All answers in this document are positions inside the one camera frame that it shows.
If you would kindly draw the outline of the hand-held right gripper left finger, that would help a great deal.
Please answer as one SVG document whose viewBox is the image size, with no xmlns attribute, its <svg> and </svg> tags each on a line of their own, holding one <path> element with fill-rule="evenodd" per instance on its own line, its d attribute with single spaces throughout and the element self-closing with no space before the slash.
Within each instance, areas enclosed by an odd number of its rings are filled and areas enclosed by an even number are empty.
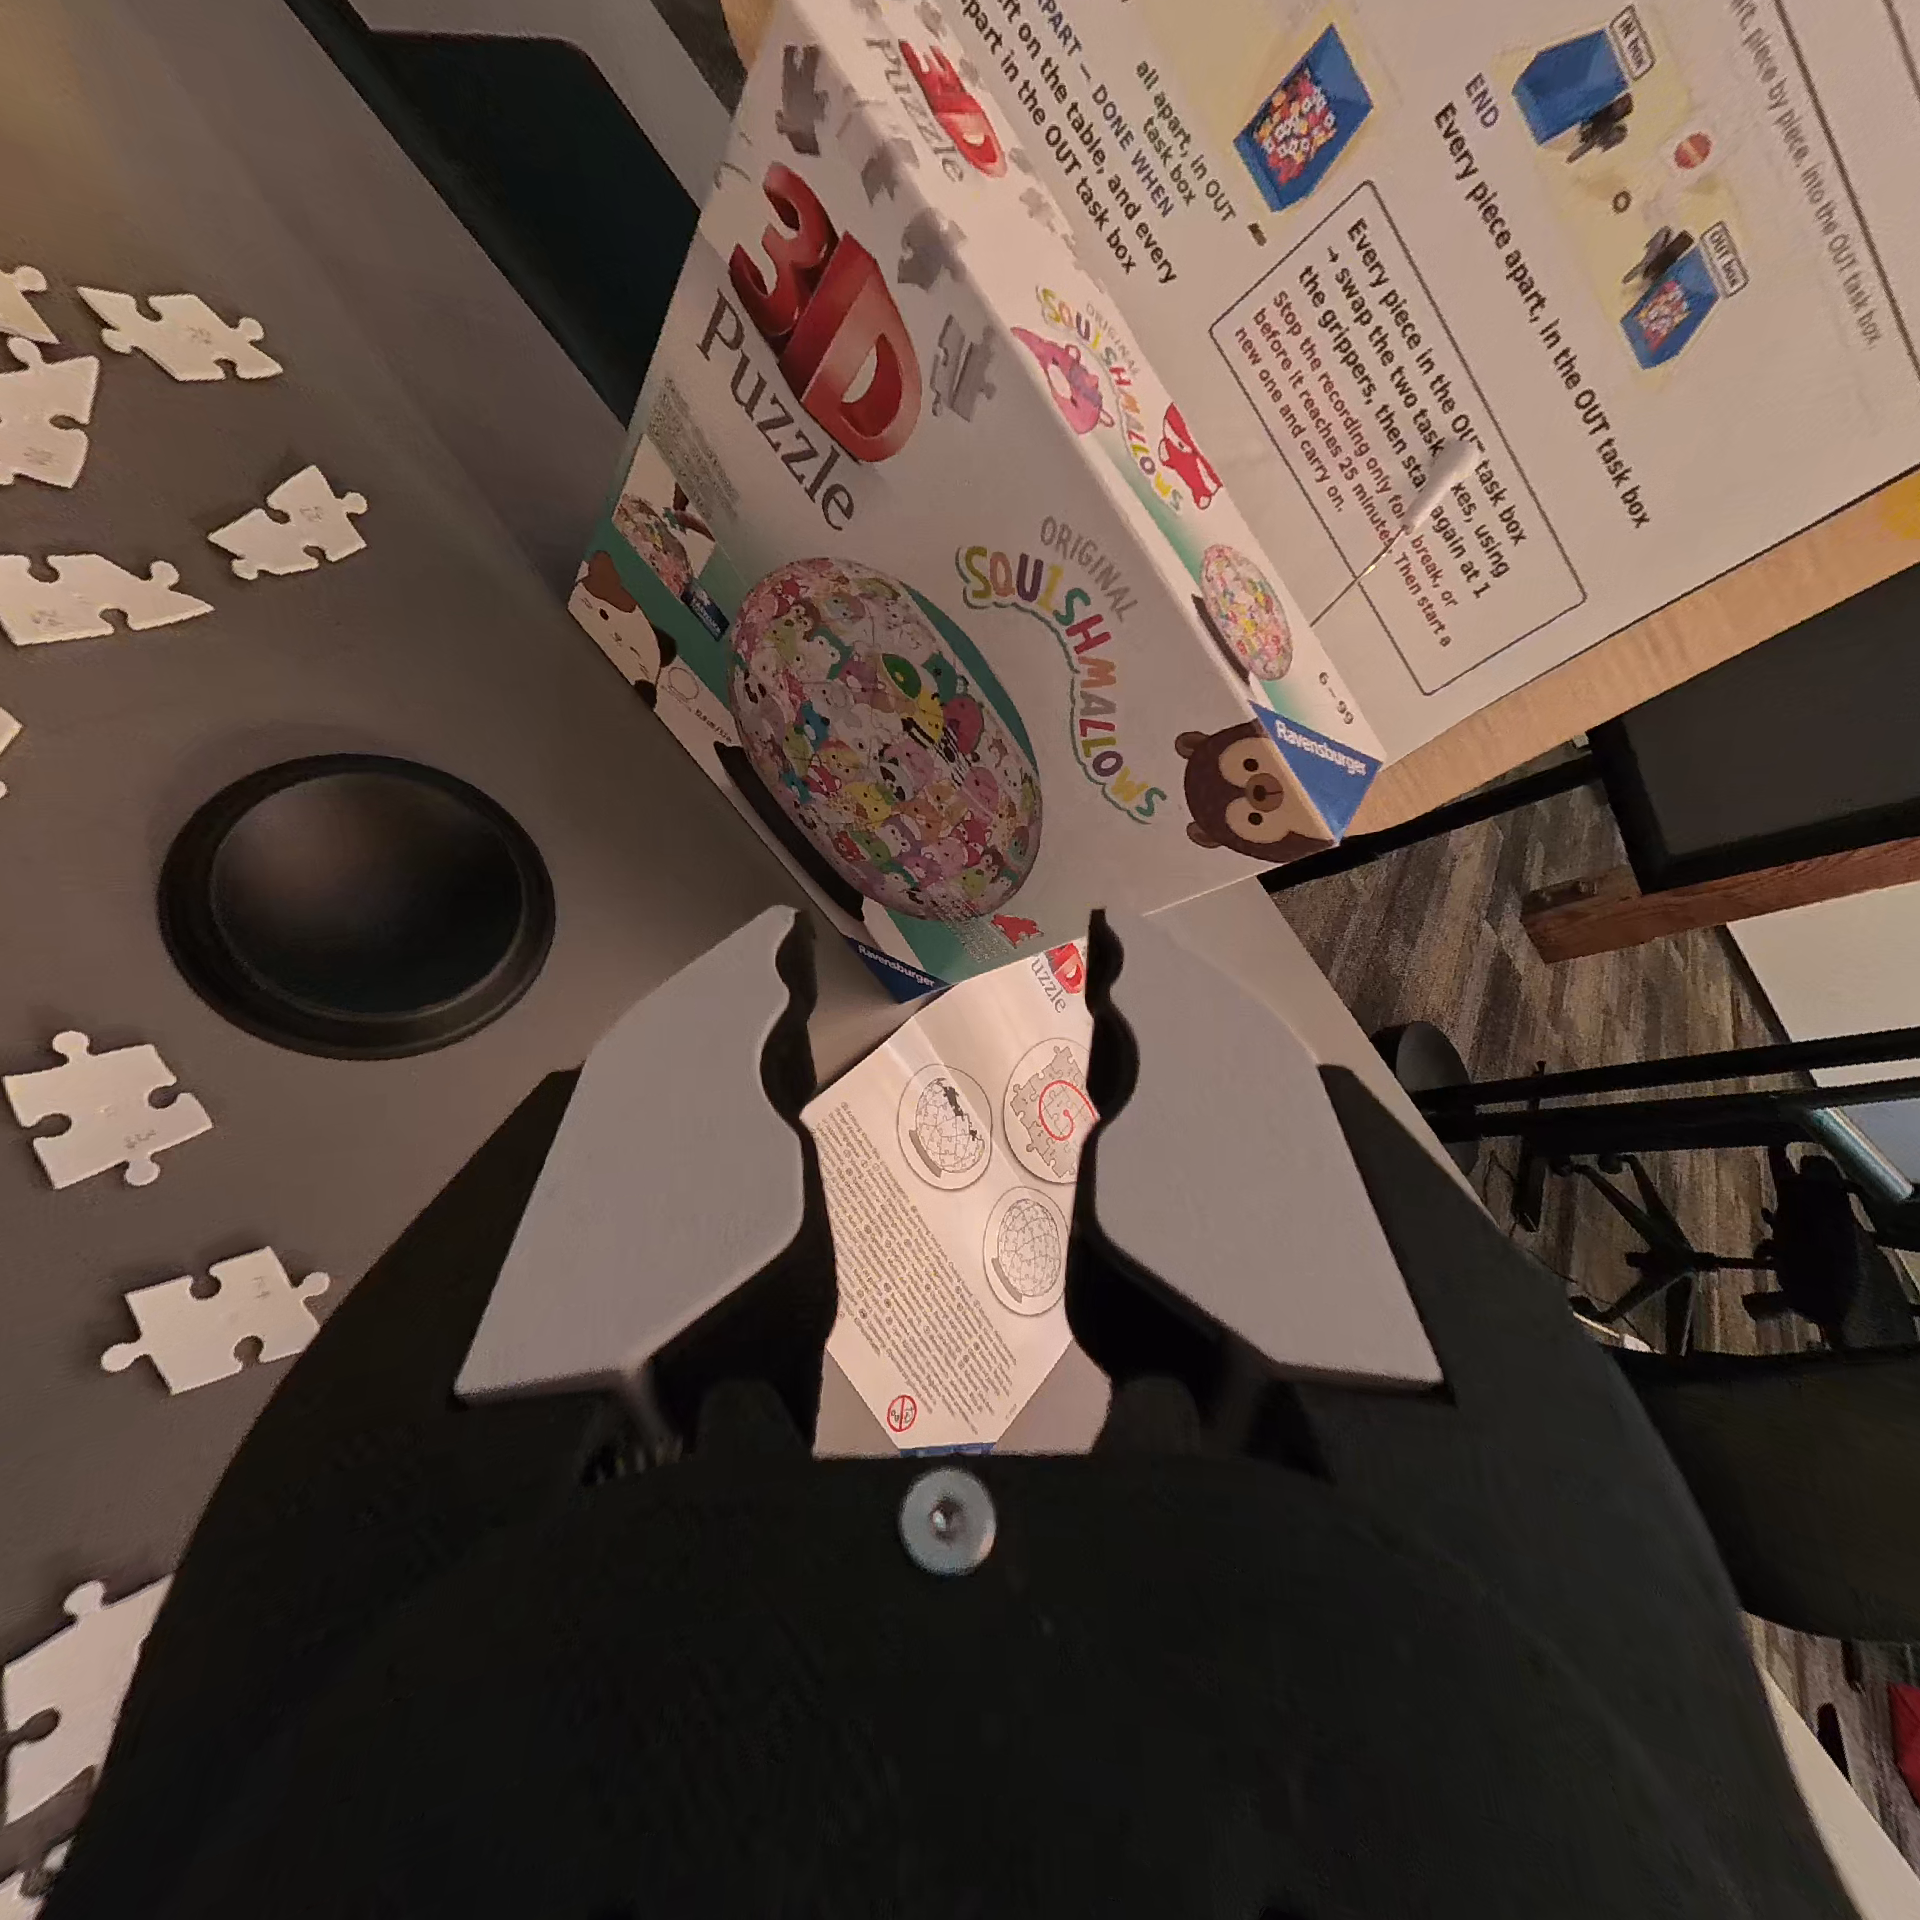
<svg viewBox="0 0 1920 1920">
<path fill-rule="evenodd" d="M 689 1444 L 708 1396 L 765 1391 L 819 1439 L 829 1219 L 805 1125 L 813 926 L 771 907 L 587 1051 L 500 1261 L 456 1396 L 613 1396 Z"/>
</svg>

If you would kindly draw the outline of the spread of white jigsaw pieces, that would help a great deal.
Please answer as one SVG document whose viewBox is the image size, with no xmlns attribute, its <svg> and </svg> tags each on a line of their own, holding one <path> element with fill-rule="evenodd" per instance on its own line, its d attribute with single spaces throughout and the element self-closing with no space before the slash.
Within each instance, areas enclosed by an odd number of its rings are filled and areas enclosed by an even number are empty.
<svg viewBox="0 0 1920 1920">
<path fill-rule="evenodd" d="M 100 382 L 93 352 L 48 355 L 57 335 L 15 314 L 32 314 L 45 286 L 36 269 L 4 271 L 4 485 L 70 490 L 87 467 L 89 415 Z M 100 323 L 102 347 L 139 352 L 174 382 L 277 376 L 281 365 L 261 347 L 251 318 L 223 319 L 196 294 L 139 301 L 111 290 L 80 290 Z M 231 582 L 291 579 L 363 550 L 353 520 L 367 511 L 358 491 L 335 490 L 317 464 L 301 464 L 207 535 L 222 554 L 222 592 Z M 87 550 L 4 554 L 4 659 L 78 642 L 121 642 L 161 634 L 215 606 L 181 588 L 181 570 L 164 559 L 123 566 Z M 108 1176 L 113 1191 L 148 1187 L 159 1155 L 204 1135 L 213 1118 L 204 1100 L 177 1085 L 159 1050 L 145 1039 L 93 1046 L 92 1036 L 61 1029 L 38 1043 L 32 1068 L 4 1072 L 4 1119 L 38 1163 L 36 1187 L 70 1189 Z M 215 1298 L 195 1295 L 191 1278 L 161 1283 L 150 1298 L 164 1335 L 182 1330 L 184 1351 L 200 1366 L 181 1390 L 243 1372 L 233 1348 L 254 1347 L 278 1358 L 272 1339 L 284 1325 L 295 1339 L 313 1328 L 310 1298 L 325 1275 L 287 1283 L 277 1258 L 247 1253 L 228 1264 L 235 1283 L 231 1335 L 215 1328 Z M 89 1784 L 105 1762 L 139 1646 L 152 1624 L 167 1580 L 108 1598 L 97 1576 L 61 1592 L 61 1615 L 44 1638 L 4 1662 L 4 1827 L 28 1821 Z"/>
</svg>

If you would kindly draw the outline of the wooden bench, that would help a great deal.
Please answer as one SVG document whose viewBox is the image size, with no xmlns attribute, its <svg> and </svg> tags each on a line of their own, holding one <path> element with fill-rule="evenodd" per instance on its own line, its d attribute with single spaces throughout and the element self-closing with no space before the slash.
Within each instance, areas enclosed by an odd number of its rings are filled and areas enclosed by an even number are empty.
<svg viewBox="0 0 1920 1920">
<path fill-rule="evenodd" d="M 1520 906 L 1520 924 L 1547 964 L 1564 964 L 1916 880 L 1916 837 L 1665 886 L 1615 864 L 1536 890 Z"/>
</svg>

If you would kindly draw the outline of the printed instruction sheet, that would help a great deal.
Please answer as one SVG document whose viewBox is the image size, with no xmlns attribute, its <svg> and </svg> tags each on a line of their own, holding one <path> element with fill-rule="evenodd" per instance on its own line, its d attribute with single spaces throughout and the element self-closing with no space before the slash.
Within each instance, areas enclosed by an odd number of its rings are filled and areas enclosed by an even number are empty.
<svg viewBox="0 0 1920 1920">
<path fill-rule="evenodd" d="M 1916 5 L 958 16 L 1388 758 L 1916 469 Z"/>
</svg>

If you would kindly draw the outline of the white printed leaflet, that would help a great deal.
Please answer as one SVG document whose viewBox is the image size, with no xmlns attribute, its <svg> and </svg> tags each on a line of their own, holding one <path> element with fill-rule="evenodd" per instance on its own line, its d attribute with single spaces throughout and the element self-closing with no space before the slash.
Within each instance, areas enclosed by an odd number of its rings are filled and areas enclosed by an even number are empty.
<svg viewBox="0 0 1920 1920">
<path fill-rule="evenodd" d="M 836 1268 L 819 1452 L 993 1452 L 1068 1355 L 1085 986 L 1069 941 L 948 988 L 806 1107 Z"/>
</svg>

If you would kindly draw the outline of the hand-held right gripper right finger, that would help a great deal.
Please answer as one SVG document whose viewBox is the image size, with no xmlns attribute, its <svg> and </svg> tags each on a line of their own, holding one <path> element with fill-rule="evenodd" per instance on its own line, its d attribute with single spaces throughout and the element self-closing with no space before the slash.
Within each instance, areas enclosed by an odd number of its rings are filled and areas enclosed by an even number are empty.
<svg viewBox="0 0 1920 1920">
<path fill-rule="evenodd" d="M 1288 1019 L 1156 919 L 1087 928 L 1094 1132 L 1071 1339 L 1097 1454 L 1312 1454 L 1295 1390 L 1444 1390 L 1443 1362 Z"/>
</svg>

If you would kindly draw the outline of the wooden easel board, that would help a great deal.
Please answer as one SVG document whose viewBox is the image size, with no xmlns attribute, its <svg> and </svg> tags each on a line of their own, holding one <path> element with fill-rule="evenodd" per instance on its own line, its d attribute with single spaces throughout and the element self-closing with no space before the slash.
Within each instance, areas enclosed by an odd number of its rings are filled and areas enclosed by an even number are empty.
<svg viewBox="0 0 1920 1920">
<path fill-rule="evenodd" d="M 1512 774 L 1918 562 L 1918 470 L 1681 595 L 1383 768 L 1348 839 Z"/>
</svg>

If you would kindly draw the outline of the colourful puzzle box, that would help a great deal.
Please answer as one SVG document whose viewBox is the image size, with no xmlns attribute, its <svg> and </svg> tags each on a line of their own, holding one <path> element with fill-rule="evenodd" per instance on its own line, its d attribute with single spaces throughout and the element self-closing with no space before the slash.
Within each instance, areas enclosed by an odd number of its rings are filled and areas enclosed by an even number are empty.
<svg viewBox="0 0 1920 1920">
<path fill-rule="evenodd" d="M 900 998 L 1336 845 L 1373 732 L 937 5 L 774 5 L 567 611 Z"/>
</svg>

